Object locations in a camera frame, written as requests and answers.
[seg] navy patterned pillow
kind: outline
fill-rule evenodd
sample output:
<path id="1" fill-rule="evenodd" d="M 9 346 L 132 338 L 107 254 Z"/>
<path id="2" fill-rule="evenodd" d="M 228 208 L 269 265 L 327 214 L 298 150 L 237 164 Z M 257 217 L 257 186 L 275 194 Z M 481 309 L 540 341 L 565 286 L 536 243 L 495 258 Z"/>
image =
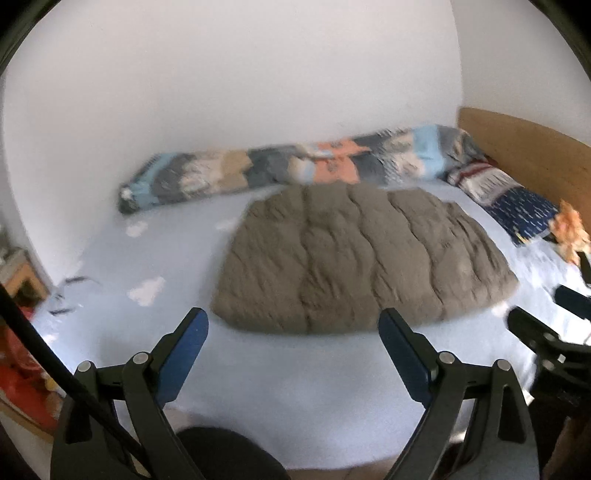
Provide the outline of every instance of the navy patterned pillow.
<path id="1" fill-rule="evenodd" d="M 558 213 L 549 200 L 486 162 L 458 168 L 447 176 L 447 181 L 460 187 L 483 207 L 506 230 L 515 245 L 548 234 L 548 223 Z"/>

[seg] black cable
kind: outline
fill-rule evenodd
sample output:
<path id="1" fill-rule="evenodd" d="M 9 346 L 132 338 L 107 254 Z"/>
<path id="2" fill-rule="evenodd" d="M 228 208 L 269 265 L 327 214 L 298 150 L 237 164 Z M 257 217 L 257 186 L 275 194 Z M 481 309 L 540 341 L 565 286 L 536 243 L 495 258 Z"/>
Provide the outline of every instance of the black cable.
<path id="1" fill-rule="evenodd" d="M 76 403 L 84 405 L 86 410 L 107 432 L 119 440 L 128 452 L 137 458 L 144 467 L 150 469 L 150 463 L 144 448 L 116 421 L 94 398 L 79 380 L 61 363 L 53 350 L 43 341 L 35 327 L 25 318 L 21 309 L 14 303 L 4 286 L 0 284 L 0 317 L 15 333 L 29 353 L 39 362 L 49 376 Z"/>

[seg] white wall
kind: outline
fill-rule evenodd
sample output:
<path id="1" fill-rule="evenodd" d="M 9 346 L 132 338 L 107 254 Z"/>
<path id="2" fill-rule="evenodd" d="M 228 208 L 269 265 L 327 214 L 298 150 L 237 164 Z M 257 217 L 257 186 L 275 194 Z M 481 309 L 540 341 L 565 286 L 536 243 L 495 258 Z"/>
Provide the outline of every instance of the white wall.
<path id="1" fill-rule="evenodd" d="M 0 132 L 2 132 L 2 98 L 4 93 L 4 76 L 0 77 Z M 35 248 L 31 244 L 25 226 L 22 224 L 21 215 L 17 204 L 12 195 L 10 180 L 6 162 L 4 160 L 4 145 L 2 135 L 0 135 L 0 223 L 8 231 L 8 237 L 13 247 L 21 247 L 28 250 L 29 259 L 35 267 L 37 274 L 47 285 L 51 285 L 51 280 L 45 272 Z"/>
<path id="2" fill-rule="evenodd" d="M 528 0 L 452 0 L 464 103 L 525 118 L 591 145 L 591 82 Z"/>
<path id="3" fill-rule="evenodd" d="M 4 143 L 54 281 L 152 153 L 453 124 L 449 0 L 62 0 L 9 65 Z"/>

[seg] colorful pillowcase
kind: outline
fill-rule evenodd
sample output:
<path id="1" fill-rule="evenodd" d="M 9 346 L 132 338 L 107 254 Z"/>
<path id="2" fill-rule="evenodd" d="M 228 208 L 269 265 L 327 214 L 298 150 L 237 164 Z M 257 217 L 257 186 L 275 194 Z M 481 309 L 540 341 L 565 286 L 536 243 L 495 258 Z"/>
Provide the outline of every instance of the colorful pillowcase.
<path id="1" fill-rule="evenodd" d="M 433 179 L 474 158 L 483 154 L 467 133 L 440 125 L 317 144 L 157 154 L 120 187 L 119 210 L 132 213 L 273 184 Z"/>
<path id="2" fill-rule="evenodd" d="M 548 234 L 550 220 L 558 213 L 549 200 L 487 162 L 475 161 L 457 168 L 447 176 L 447 182 L 460 187 L 483 207 L 515 245 Z"/>

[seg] orange stuffed toy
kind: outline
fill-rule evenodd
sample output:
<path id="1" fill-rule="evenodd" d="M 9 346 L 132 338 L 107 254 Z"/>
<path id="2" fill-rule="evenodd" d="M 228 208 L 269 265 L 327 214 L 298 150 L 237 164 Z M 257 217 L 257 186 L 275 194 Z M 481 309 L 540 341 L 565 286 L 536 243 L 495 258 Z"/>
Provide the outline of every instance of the orange stuffed toy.
<path id="1" fill-rule="evenodd" d="M 567 262 L 578 266 L 577 252 L 591 253 L 589 234 L 583 228 L 581 216 L 568 202 L 560 201 L 560 213 L 550 221 L 550 231 L 558 242 L 558 253 Z"/>

